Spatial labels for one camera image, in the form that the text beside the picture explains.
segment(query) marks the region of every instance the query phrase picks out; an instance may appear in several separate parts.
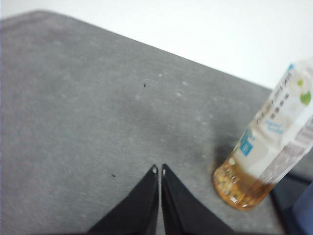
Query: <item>green leaf graphic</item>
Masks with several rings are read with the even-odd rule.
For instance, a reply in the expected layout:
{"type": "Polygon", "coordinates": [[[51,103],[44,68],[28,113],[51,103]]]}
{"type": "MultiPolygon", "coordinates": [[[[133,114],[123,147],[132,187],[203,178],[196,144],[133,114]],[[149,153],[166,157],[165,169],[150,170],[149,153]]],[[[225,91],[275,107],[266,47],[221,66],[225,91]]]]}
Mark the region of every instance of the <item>green leaf graphic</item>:
{"type": "Polygon", "coordinates": [[[301,100],[301,102],[302,102],[304,105],[308,106],[309,103],[310,103],[310,101],[311,101],[311,93],[308,92],[308,93],[305,93],[305,94],[301,94],[300,100],[301,100]]]}
{"type": "Polygon", "coordinates": [[[298,86],[299,86],[299,87],[302,87],[302,86],[303,86],[303,80],[302,80],[302,79],[298,80],[297,83],[298,83],[298,86]]]}

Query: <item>black tip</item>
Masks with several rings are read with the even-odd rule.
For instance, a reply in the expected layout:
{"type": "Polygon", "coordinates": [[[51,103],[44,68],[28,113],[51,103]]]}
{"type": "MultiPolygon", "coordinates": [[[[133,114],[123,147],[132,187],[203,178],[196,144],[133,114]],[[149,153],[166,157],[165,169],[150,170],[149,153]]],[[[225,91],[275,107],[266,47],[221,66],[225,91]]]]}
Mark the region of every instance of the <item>black tip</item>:
{"type": "Polygon", "coordinates": [[[162,209],[167,235],[234,233],[191,194],[167,164],[162,165],[162,209]]]}
{"type": "Polygon", "coordinates": [[[153,165],[129,195],[96,223],[90,233],[156,233],[158,212],[158,169],[153,165]]]}

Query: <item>plastic bottle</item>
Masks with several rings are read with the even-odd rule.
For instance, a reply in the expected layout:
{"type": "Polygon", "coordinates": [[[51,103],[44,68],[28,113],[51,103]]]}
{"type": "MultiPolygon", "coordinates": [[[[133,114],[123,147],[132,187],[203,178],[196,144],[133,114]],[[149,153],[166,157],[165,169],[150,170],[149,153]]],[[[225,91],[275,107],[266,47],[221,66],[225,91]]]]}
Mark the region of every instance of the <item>plastic bottle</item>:
{"type": "Polygon", "coordinates": [[[219,196],[248,210],[313,146],[313,59],[291,64],[213,175],[219,196]]]}

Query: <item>dark object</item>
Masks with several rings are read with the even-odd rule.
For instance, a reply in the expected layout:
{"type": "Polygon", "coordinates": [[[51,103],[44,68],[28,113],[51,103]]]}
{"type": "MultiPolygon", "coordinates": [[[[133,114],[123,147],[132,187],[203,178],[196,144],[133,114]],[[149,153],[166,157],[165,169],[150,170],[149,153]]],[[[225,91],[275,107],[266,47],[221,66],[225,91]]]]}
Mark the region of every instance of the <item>dark object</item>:
{"type": "Polygon", "coordinates": [[[310,179],[290,172],[271,192],[277,213],[289,235],[305,235],[297,225],[291,207],[311,182],[310,179]]]}
{"type": "MultiPolygon", "coordinates": [[[[202,205],[162,166],[162,209],[167,235],[262,235],[236,233],[202,205]]],[[[87,233],[67,235],[154,235],[158,212],[158,169],[153,165],[130,194],[87,233]]]]}
{"type": "Polygon", "coordinates": [[[153,165],[120,204],[81,235],[154,235],[157,212],[158,171],[153,165]]]}
{"type": "Polygon", "coordinates": [[[234,232],[202,205],[166,164],[162,166],[162,209],[167,235],[261,235],[234,232]]]}

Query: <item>blue logo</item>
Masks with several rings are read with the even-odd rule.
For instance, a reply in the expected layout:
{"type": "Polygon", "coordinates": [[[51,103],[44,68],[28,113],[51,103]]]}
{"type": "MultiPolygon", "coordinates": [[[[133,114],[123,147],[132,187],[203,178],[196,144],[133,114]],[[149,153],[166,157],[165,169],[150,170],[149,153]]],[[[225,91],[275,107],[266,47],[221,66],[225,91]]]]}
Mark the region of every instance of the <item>blue logo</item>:
{"type": "Polygon", "coordinates": [[[266,120],[265,122],[268,125],[268,130],[278,133],[278,134],[282,134],[284,132],[284,129],[282,128],[282,124],[277,124],[275,122],[271,122],[269,120],[266,120]]]}
{"type": "Polygon", "coordinates": [[[249,139],[251,139],[252,141],[255,140],[255,138],[252,136],[250,128],[246,129],[244,135],[240,140],[240,150],[245,156],[248,156],[250,151],[253,149],[253,145],[248,141],[249,139]]]}

